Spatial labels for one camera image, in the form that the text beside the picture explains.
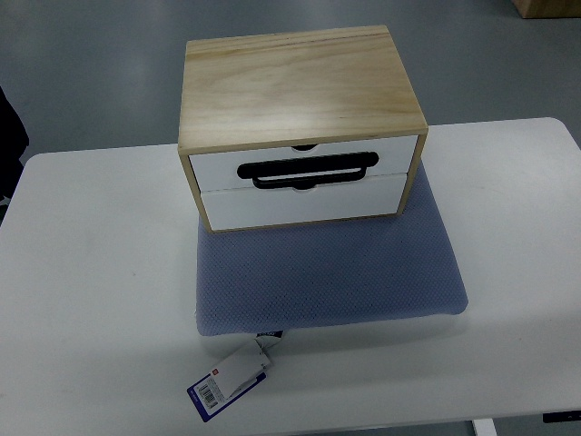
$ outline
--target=barcode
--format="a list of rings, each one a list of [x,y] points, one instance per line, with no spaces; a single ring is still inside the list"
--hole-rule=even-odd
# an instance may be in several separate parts
[[[198,388],[198,393],[202,396],[203,402],[206,403],[206,407],[208,409],[218,405],[212,390],[208,387],[207,384],[204,384],[201,388]]]

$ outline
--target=tag label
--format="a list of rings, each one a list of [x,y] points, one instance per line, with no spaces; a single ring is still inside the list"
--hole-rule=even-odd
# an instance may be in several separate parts
[[[230,398],[226,399],[222,395],[212,375],[207,374],[204,378],[188,388],[188,395],[190,395],[193,405],[198,413],[200,413],[202,420],[208,422],[264,379],[266,379],[266,373],[262,372],[256,379],[244,383]]]
[[[256,341],[250,341],[218,363],[212,370],[212,377],[225,398],[258,374],[264,372],[271,363]]]

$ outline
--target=white table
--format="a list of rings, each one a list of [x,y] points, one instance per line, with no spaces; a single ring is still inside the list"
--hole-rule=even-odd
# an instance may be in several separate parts
[[[34,157],[0,227],[0,434],[279,434],[581,408],[581,152],[552,119],[430,128],[469,304],[289,332],[209,423],[186,389],[250,335],[194,322],[174,145]]]

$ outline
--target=white drawer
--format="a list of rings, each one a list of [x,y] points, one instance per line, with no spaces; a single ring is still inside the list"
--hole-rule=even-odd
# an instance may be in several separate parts
[[[396,213],[407,175],[292,188],[241,188],[202,193],[214,231]]]
[[[366,177],[407,173],[417,139],[416,135],[399,136],[365,141],[319,144],[306,152],[297,151],[292,147],[277,147],[227,153],[192,154],[189,158],[196,181],[200,186],[200,191],[209,192],[253,187],[251,179],[241,179],[236,173],[242,164],[301,157],[375,152],[379,156],[379,161],[368,168]]]

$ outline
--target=black chair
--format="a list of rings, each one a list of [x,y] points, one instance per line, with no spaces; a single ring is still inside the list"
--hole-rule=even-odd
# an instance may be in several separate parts
[[[0,201],[12,198],[15,193],[24,169],[20,156],[28,142],[25,127],[0,86]],[[0,209],[0,220],[4,218],[7,207],[3,205]]]

